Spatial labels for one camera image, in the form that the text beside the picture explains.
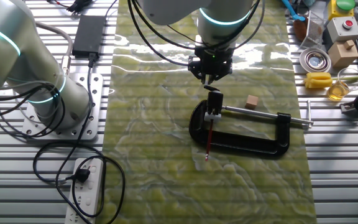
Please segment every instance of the green marble-patterned mat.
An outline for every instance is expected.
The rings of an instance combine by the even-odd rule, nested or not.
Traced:
[[[259,20],[260,9],[238,42]],[[192,37],[197,12],[173,25]],[[155,48],[186,62],[192,51],[164,43],[142,26]],[[186,43],[166,27],[167,37]],[[191,112],[208,92],[187,68],[162,61],[143,43],[127,1],[117,19],[108,118],[103,152],[123,166],[127,187],[115,223],[316,223],[303,131],[291,129],[291,147],[279,160],[233,155],[205,148],[188,134]],[[281,1],[267,0],[264,23],[234,56],[234,72],[214,83],[224,105],[244,107],[259,97],[257,110],[300,117]],[[275,127],[241,115],[223,114],[216,129],[273,139]],[[109,168],[105,223],[117,208],[121,176]]]

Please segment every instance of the power strip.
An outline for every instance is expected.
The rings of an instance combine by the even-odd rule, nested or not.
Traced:
[[[77,167],[84,160],[85,159],[77,159],[75,161],[74,172],[77,170]],[[102,165],[103,163],[100,159],[92,159],[86,162],[83,165],[82,169],[89,169],[89,171],[91,171],[91,174],[89,175],[88,179],[84,183],[77,181],[75,184],[75,196],[77,197],[77,202],[82,208],[82,210],[84,210],[84,212],[88,214],[95,214],[96,210],[98,209],[100,181],[102,177]],[[70,201],[72,202],[72,204],[74,204],[71,187],[70,187]],[[95,218],[87,217],[87,219],[91,223],[95,223]],[[77,215],[77,213],[70,206],[68,206],[66,212],[65,224],[85,224],[85,222]]]

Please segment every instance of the green cap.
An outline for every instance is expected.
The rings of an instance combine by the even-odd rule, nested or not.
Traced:
[[[356,6],[354,0],[336,0],[336,6],[344,11],[349,11]]]

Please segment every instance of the small glass cup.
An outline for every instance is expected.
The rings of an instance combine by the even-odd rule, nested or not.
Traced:
[[[345,70],[354,70],[357,75],[344,75]],[[338,78],[327,91],[327,97],[332,101],[341,101],[348,93],[358,90],[358,70],[344,68],[338,72]]]

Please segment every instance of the mounting plate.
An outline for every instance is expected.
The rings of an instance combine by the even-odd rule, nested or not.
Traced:
[[[71,74],[70,77],[73,81],[86,86],[88,74]],[[82,135],[81,140],[90,141],[98,135],[98,123],[99,123],[99,111],[101,106],[101,97],[103,89],[103,77],[100,74],[91,74],[91,90],[98,90],[95,94],[92,94],[94,107],[92,108],[91,116],[89,117],[88,124]],[[35,113],[34,107],[29,104],[26,110],[26,114],[30,118],[34,118],[34,121],[39,121],[37,114]],[[45,140],[77,140],[82,125],[85,119],[79,122],[75,127],[67,130],[59,130],[50,133],[47,136],[27,139],[28,141],[45,141]],[[45,128],[43,124],[34,123],[28,119],[24,120],[22,132],[39,133]]]

